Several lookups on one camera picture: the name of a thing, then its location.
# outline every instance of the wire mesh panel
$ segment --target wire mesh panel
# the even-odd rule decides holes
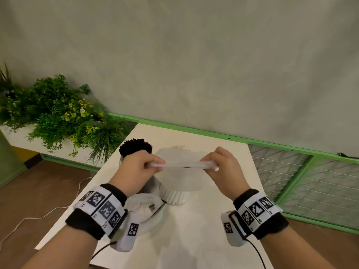
[[[359,164],[322,159],[281,207],[287,212],[359,229]]]
[[[248,145],[267,196],[274,200],[302,167],[308,155]]]

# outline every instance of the hand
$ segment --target hand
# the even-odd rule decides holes
[[[217,147],[201,161],[213,160],[218,164],[218,171],[205,170],[212,178],[222,194],[234,201],[238,196],[250,189],[242,168],[237,159],[226,149]]]
[[[120,189],[127,197],[137,194],[151,176],[162,171],[160,167],[146,168],[146,163],[151,161],[166,163],[145,150],[126,156],[109,183]]]

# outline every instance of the green plant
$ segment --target green plant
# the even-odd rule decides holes
[[[80,94],[89,94],[87,85],[70,89],[65,76],[37,79],[29,88],[14,84],[5,66],[0,69],[0,125],[13,131],[34,124],[29,140],[41,138],[53,152],[70,139],[76,156],[78,149],[90,147],[89,160],[107,160],[131,131],[128,122],[114,119],[94,107]]]

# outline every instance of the floor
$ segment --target floor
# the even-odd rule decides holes
[[[89,171],[42,161],[0,189],[0,240],[25,217],[42,217],[55,207],[68,206],[78,184]],[[85,187],[89,180],[81,184]],[[19,269],[31,258],[34,247],[61,216],[57,209],[41,220],[25,220],[2,244],[0,268]],[[357,268],[359,236],[289,220],[291,226],[337,269]]]

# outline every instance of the black bristles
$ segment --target black bristles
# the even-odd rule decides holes
[[[119,147],[119,153],[123,158],[140,150],[146,150],[152,153],[152,145],[145,142],[144,139],[127,140]]]

